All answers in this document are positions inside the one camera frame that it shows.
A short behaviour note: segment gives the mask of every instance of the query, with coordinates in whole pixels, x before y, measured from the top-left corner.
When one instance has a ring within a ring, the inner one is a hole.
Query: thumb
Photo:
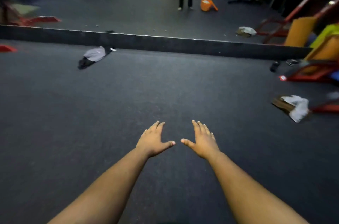
[[[174,141],[168,141],[168,142],[162,143],[162,152],[172,147],[173,145],[175,145]]]
[[[191,142],[188,139],[181,139],[181,143],[183,143],[184,145],[188,146],[190,149],[194,150],[195,147],[195,143]]]

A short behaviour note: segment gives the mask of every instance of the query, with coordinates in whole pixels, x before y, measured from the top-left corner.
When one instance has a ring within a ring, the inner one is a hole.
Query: orange bucket
[[[212,0],[201,0],[200,8],[204,12],[208,12],[211,8],[214,8],[216,11],[218,8],[215,6],[215,4],[212,2]]]

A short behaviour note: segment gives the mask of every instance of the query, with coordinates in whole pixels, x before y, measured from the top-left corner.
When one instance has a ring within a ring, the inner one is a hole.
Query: gym floor
[[[210,166],[180,143],[192,119],[310,223],[337,223],[338,116],[296,124],[270,104],[333,85],[281,82],[271,61],[131,50],[80,71],[86,46],[1,43],[18,52],[0,57],[0,223],[46,223],[156,120],[177,145],[147,162],[120,223],[235,223]]]
[[[240,26],[255,28],[270,16],[281,16],[267,5],[227,4],[213,0],[218,12],[202,12],[200,1],[194,0],[194,10],[178,12],[179,0],[32,0],[39,6],[35,16],[56,16],[60,23],[41,24],[58,29],[183,37],[208,40],[260,43],[263,37],[243,38],[235,32]]]

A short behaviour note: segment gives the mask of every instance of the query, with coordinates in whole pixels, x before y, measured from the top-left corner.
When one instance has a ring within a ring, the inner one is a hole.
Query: hand
[[[136,146],[136,148],[146,150],[148,157],[156,156],[175,145],[174,141],[168,141],[166,143],[161,142],[161,132],[165,123],[159,123],[160,122],[157,121],[149,129],[146,129]]]
[[[210,157],[220,152],[214,135],[209,131],[208,127],[200,121],[197,123],[192,120],[192,123],[195,133],[195,143],[187,139],[181,139],[181,142],[195,151],[201,158],[209,160]]]

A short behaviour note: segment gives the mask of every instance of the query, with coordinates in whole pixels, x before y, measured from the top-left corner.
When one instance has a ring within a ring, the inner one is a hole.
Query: gray cloth
[[[104,47],[99,46],[99,48],[90,49],[85,52],[84,57],[90,61],[97,62],[104,58],[105,55],[106,53]]]

